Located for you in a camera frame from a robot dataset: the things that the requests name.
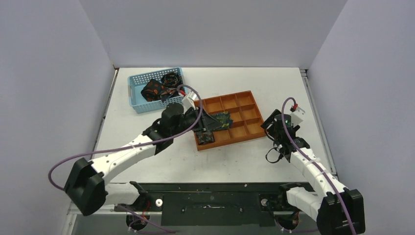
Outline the orange wooden compartment tray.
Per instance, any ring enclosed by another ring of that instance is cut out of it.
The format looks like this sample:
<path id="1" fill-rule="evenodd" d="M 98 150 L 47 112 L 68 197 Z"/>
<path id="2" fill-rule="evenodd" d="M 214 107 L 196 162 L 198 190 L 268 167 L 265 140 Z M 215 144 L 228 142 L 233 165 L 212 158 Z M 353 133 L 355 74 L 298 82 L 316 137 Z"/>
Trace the orange wooden compartment tray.
<path id="1" fill-rule="evenodd" d="M 232 124 L 226 130 L 213 131 L 210 135 L 210 143 L 200 144 L 201 138 L 195 134 L 198 151 L 265 136 L 264 129 L 261 127 L 263 118 L 251 91 L 206 98 L 201 102 L 209 115 L 227 112 Z"/>

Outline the blue plastic basket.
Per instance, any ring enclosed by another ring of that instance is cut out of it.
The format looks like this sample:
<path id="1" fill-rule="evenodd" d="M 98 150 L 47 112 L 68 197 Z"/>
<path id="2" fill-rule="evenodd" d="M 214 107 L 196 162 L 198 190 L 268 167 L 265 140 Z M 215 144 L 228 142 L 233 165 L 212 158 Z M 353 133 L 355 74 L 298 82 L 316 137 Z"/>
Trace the blue plastic basket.
<path id="1" fill-rule="evenodd" d="M 132 75 L 127 78 L 129 103 L 136 113 L 164 109 L 170 103 L 181 103 L 185 94 L 184 75 L 180 67 Z"/>

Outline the blue yellow floral tie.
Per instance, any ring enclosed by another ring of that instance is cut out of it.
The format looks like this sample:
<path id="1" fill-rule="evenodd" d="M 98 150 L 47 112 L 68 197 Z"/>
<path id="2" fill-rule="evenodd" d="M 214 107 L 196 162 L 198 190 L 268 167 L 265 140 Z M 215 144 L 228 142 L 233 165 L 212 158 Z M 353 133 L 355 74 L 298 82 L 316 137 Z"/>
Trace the blue yellow floral tie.
<path id="1" fill-rule="evenodd" d="M 215 113 L 211 116 L 221 123 L 221 126 L 215 128 L 214 131 L 228 130 L 233 124 L 233 120 L 231 119 L 231 114 L 229 111 Z"/>

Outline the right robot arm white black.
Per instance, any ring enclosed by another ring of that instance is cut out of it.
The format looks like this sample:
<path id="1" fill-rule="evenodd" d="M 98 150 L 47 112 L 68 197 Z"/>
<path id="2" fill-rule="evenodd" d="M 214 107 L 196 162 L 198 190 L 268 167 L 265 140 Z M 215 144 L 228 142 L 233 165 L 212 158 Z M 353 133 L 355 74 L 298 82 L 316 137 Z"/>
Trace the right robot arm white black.
<path id="1" fill-rule="evenodd" d="M 314 154 L 306 140 L 296 135 L 301 119 L 300 109 L 283 114 L 276 109 L 262 123 L 266 137 L 273 142 L 273 150 L 279 153 L 274 163 L 285 159 L 293 165 L 312 187 L 308 191 L 300 183 L 279 186 L 277 199 L 268 200 L 272 206 L 292 210 L 290 217 L 276 217 L 276 223 L 284 232 L 293 232 L 298 225 L 299 212 L 305 213 L 317 224 L 322 235 L 360 235 L 366 231 L 364 200 L 356 189 L 348 189 L 333 176 Z"/>

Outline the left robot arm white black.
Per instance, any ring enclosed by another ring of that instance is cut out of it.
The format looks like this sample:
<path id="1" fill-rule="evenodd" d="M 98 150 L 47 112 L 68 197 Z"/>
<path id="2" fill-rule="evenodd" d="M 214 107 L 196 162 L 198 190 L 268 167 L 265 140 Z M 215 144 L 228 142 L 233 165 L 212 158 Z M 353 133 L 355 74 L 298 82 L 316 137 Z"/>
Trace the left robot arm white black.
<path id="1" fill-rule="evenodd" d="M 89 161 L 77 160 L 64 192 L 84 216 L 110 204 L 125 204 L 140 211 L 145 207 L 146 197 L 138 184 L 112 183 L 111 180 L 139 161 L 165 150 L 180 133 L 214 131 L 220 127 L 222 123 L 200 107 L 185 110 L 179 103 L 169 104 L 159 119 L 125 146 Z"/>

